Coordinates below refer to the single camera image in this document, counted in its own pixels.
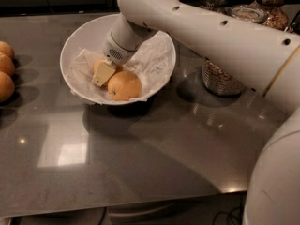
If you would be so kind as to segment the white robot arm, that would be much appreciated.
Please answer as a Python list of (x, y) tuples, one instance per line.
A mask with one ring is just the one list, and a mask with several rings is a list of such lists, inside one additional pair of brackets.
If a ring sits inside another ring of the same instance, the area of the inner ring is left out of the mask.
[(300, 225), (300, 37), (178, 0), (117, 0), (102, 50), (126, 63), (157, 30), (208, 58), (284, 111), (251, 176), (243, 225)]

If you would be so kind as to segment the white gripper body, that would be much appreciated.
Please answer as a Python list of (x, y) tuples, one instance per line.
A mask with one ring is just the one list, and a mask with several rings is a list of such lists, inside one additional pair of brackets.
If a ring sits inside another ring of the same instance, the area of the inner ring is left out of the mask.
[(102, 46), (104, 56), (118, 65), (128, 62), (136, 51), (136, 41), (132, 34), (114, 35), (109, 32)]

